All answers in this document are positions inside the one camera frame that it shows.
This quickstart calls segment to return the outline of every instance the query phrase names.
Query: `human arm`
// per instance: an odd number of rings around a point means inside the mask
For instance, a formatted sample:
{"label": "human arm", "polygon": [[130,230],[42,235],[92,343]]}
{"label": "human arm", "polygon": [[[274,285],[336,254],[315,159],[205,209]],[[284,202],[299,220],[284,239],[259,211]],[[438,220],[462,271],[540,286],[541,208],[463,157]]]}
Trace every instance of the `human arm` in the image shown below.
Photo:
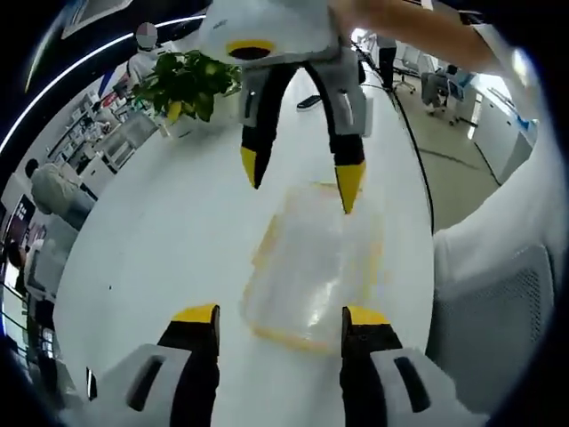
{"label": "human arm", "polygon": [[499,62],[471,26],[403,0],[331,0],[342,28],[366,28],[473,72],[500,72]]}

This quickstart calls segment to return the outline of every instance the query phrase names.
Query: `white cabinet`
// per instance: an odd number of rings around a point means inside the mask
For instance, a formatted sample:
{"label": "white cabinet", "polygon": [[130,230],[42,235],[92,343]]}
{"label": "white cabinet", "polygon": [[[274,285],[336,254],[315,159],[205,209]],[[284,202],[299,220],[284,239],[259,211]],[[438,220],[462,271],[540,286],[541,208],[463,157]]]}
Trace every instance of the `white cabinet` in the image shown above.
{"label": "white cabinet", "polygon": [[488,97],[482,99],[473,141],[500,184],[529,158],[532,151],[532,145],[517,123],[516,113]]}

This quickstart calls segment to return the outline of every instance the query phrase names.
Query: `yellow leaf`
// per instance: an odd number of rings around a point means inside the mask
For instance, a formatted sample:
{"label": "yellow leaf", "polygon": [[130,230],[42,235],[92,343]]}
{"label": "yellow leaf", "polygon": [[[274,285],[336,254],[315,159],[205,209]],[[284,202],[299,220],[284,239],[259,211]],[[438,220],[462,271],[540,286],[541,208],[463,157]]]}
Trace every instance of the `yellow leaf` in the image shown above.
{"label": "yellow leaf", "polygon": [[170,107],[168,108],[168,120],[174,123],[176,120],[178,120],[180,113],[181,113],[181,102],[180,101],[173,102],[172,104],[170,104]]}

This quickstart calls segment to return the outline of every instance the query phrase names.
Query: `yellow fingertip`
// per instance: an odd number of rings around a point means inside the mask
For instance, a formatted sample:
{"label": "yellow fingertip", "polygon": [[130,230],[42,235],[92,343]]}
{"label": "yellow fingertip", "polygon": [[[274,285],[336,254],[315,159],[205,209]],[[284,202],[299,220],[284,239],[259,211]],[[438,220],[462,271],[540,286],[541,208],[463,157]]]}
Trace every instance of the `yellow fingertip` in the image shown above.
{"label": "yellow fingertip", "polygon": [[365,172],[365,161],[359,165],[336,166],[336,181],[344,212],[350,214]]}
{"label": "yellow fingertip", "polygon": [[257,159],[257,153],[255,153],[251,149],[246,149],[245,147],[241,147],[241,160],[243,161],[243,167],[245,169],[245,172],[247,173],[247,178],[249,178],[249,182],[255,189],[257,188],[257,186],[255,185],[256,159]]}
{"label": "yellow fingertip", "polygon": [[353,326],[360,325],[388,325],[387,318],[375,310],[365,309],[363,307],[348,306],[349,314],[352,318]]}
{"label": "yellow fingertip", "polygon": [[176,314],[172,322],[211,323],[212,312],[216,304],[206,304],[199,307],[189,307]]}

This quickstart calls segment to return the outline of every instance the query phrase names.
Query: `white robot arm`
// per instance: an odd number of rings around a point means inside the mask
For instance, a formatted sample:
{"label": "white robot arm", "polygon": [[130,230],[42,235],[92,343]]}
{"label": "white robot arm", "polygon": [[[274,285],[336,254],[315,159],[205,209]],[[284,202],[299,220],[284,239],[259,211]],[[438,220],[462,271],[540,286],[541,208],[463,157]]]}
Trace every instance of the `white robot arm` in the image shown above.
{"label": "white robot arm", "polygon": [[241,155],[256,189],[268,166],[285,89],[298,68],[307,70],[322,97],[338,190],[349,214],[365,171],[366,102],[357,55],[341,45],[327,1],[214,0],[198,46],[242,67]]}

